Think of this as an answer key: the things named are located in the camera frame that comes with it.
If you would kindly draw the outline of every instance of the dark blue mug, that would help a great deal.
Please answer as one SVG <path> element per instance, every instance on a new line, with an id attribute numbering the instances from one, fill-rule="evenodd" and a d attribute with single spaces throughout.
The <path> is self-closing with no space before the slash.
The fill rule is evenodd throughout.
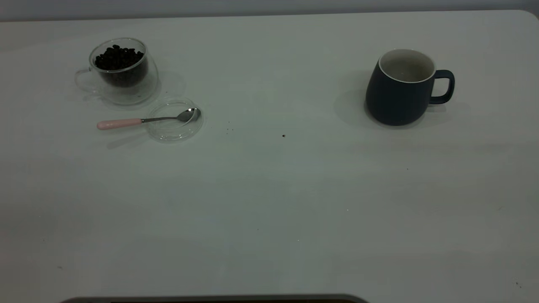
<path id="1" fill-rule="evenodd" d="M 432 96 L 434 80 L 449 79 L 447 92 Z M 447 70 L 436 70 L 434 61 L 414 50 L 392 50 L 378 60 L 367 87 L 367 109 L 381 123 L 405 125 L 419 119 L 429 104 L 451 99 L 455 77 Z"/>

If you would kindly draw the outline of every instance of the wall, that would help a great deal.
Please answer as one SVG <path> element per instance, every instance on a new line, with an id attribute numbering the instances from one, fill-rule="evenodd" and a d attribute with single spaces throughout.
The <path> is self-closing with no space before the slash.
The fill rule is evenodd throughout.
<path id="1" fill-rule="evenodd" d="M 0 20 L 538 8 L 539 0 L 4 0 Z"/>

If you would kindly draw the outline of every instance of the glass cup handle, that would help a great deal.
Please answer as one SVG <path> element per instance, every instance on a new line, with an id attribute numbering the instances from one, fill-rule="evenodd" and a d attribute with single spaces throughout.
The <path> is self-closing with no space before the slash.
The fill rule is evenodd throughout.
<path id="1" fill-rule="evenodd" d="M 96 87 L 82 84 L 81 82 L 79 82 L 79 77 L 84 73 L 89 73 L 90 71 L 91 71 L 90 68 L 83 68 L 82 70 L 78 70 L 75 73 L 75 84 L 77 85 L 77 87 L 79 87 L 81 90 L 85 92 L 96 94 L 98 93 L 98 89 Z"/>

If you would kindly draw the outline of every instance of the mug rim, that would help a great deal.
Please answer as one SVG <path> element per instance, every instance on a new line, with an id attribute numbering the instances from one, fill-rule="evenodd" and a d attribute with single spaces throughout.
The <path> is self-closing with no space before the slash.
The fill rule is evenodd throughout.
<path id="1" fill-rule="evenodd" d="M 391 52 L 395 52 L 395 51 L 411 51 L 411 52 L 415 52 L 417 54 L 421 54 L 422 56 L 425 56 L 428 60 L 430 60 L 430 62 L 432 63 L 432 68 L 433 68 L 433 71 L 431 73 L 430 76 L 428 76 L 427 78 L 423 79 L 423 80 L 420 80 L 420 81 L 402 81 L 402 80 L 399 80 L 399 79 L 395 79 L 394 77 L 388 75 L 385 70 L 382 68 L 382 64 L 380 64 L 380 62 L 382 61 L 382 59 L 384 58 L 385 55 L 391 53 Z M 432 60 L 431 57 L 429 57 L 429 55 L 423 53 L 423 52 L 420 52 L 420 51 L 417 51 L 417 50 L 413 50 L 413 49 L 392 49 L 388 52 L 385 52 L 383 55 L 380 56 L 380 58 L 378 59 L 378 67 L 380 68 L 380 70 L 384 73 L 384 75 L 386 75 L 388 78 L 390 78 L 391 80 L 395 80 L 397 82 L 401 82 L 401 83 L 407 83 L 407 84 L 414 84 L 414 83 L 421 83 L 421 82 L 425 82 L 425 81 L 428 81 L 430 80 L 432 77 L 434 77 L 434 74 L 436 73 L 436 63 L 434 62 L 434 60 Z"/>
<path id="2" fill-rule="evenodd" d="M 117 41 L 117 40 L 134 40 L 134 41 L 137 41 L 138 43 L 140 43 L 143 47 L 144 47 L 144 55 L 142 56 L 142 58 L 140 58 L 139 61 L 137 61 L 137 63 L 131 65 L 130 67 L 126 67 L 126 68 L 122 68 L 121 70 L 103 70 L 99 67 L 97 67 L 94 63 L 94 60 L 92 60 L 92 55 L 93 53 L 98 49 L 100 48 L 101 46 L 107 44 L 107 43 L 111 43 L 111 42 L 114 42 L 114 41 Z M 90 62 L 90 67 L 92 69 L 95 69 L 99 72 L 102 72 L 102 73 L 109 73 L 109 74 L 113 74 L 113 73 L 121 73 L 121 72 L 124 72 L 124 71 L 128 71 L 132 68 L 135 68 L 137 65 L 139 65 L 140 63 L 142 63 L 144 61 L 144 59 L 146 59 L 146 55 L 148 54 L 148 47 L 146 46 L 146 44 L 144 44 L 144 42 L 136 39 L 136 38 L 130 38 L 130 37 L 120 37 L 120 38 L 114 38 L 114 39 L 111 39 L 111 40 L 107 40 L 101 44 L 99 44 L 98 46 L 94 47 L 94 49 L 90 52 L 90 56 L 88 57 L 88 61 Z"/>

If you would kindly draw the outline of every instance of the mug handle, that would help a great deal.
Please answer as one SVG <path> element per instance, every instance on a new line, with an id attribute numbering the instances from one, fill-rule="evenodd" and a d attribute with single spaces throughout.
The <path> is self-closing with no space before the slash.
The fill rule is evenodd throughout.
<path id="1" fill-rule="evenodd" d="M 447 88 L 447 92 L 444 95 L 441 95 L 439 97 L 431 97 L 430 104 L 444 104 L 445 102 L 448 102 L 449 99 L 451 99 L 451 96 L 453 95 L 453 91 L 455 90 L 455 76 L 453 76 L 453 73 L 447 70 L 439 70 L 434 73 L 435 79 L 440 78 L 447 78 L 449 79 L 449 87 Z"/>
<path id="2" fill-rule="evenodd" d="M 90 71 L 91 71 L 90 68 L 83 68 L 82 70 L 78 70 L 75 73 L 75 84 L 77 85 L 77 87 L 79 87 L 81 90 L 83 90 L 85 92 L 92 93 L 92 94 L 97 94 L 98 89 L 96 87 L 90 86 L 90 85 L 85 85 L 85 84 L 82 84 L 82 83 L 79 82 L 79 77 L 84 73 L 89 73 Z"/>

